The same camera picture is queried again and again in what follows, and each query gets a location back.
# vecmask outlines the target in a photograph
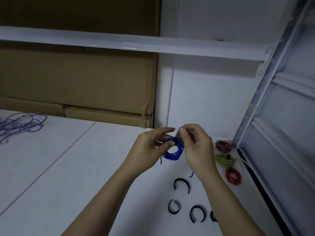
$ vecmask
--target brown cardboard box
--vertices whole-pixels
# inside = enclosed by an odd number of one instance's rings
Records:
[[[158,36],[161,0],[1,0],[0,25]]]
[[[140,127],[141,115],[123,113],[116,111],[108,111],[95,108],[84,108],[77,106],[68,106],[65,108],[65,115],[67,118],[76,118],[97,122],[107,122],[128,126]],[[147,128],[153,127],[153,116],[145,116],[145,126]]]
[[[11,111],[65,117],[63,105],[0,96],[0,108]]]
[[[0,43],[0,95],[153,113],[157,55],[38,43]]]

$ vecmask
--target white tabletop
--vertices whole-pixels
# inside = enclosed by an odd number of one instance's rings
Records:
[[[13,113],[0,110],[0,118]],[[40,131],[11,136],[0,145],[0,215],[93,123],[48,116]]]
[[[0,216],[0,234],[59,236],[120,166],[136,137],[148,130],[95,123]],[[279,235],[261,196],[241,167],[236,164],[235,168],[244,176],[243,181],[229,186],[267,235]],[[219,170],[224,176],[224,169]],[[222,235],[209,217],[211,206],[200,181],[190,175],[185,154],[178,161],[163,159],[162,165],[158,161],[132,184],[110,235]],[[190,194],[183,184],[174,190],[174,180],[179,177],[190,182]],[[182,205],[176,215],[167,210],[171,199]],[[207,210],[203,223],[190,221],[189,211],[196,204]],[[202,218],[198,210],[194,213]]]

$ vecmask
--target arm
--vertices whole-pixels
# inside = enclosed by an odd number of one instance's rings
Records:
[[[171,137],[166,133],[174,130],[172,127],[163,127],[140,134],[123,164],[62,236],[108,235],[133,181],[154,166],[157,160],[175,145],[174,142],[160,143]]]
[[[265,236],[223,181],[216,168],[211,137],[197,124],[179,129],[187,162],[206,190],[224,236]]]

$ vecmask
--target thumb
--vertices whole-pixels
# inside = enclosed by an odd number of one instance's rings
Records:
[[[158,151],[159,157],[161,157],[166,151],[168,151],[173,146],[175,146],[175,142],[169,141],[169,142],[163,143],[161,146],[156,148],[156,150]]]
[[[191,147],[193,145],[193,143],[192,143],[191,137],[190,137],[189,133],[187,132],[187,130],[185,128],[181,127],[179,129],[179,133],[180,133],[181,138],[183,139],[184,147],[185,148]]]

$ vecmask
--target green-yellow wire coil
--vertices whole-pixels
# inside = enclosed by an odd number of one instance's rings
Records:
[[[225,154],[225,153],[215,154],[215,161],[216,161],[220,166],[223,166],[223,167],[225,167],[225,168],[233,168],[236,159],[233,158],[233,157],[230,157],[230,159],[228,160],[228,159],[226,158],[226,156],[227,156],[227,154]]]

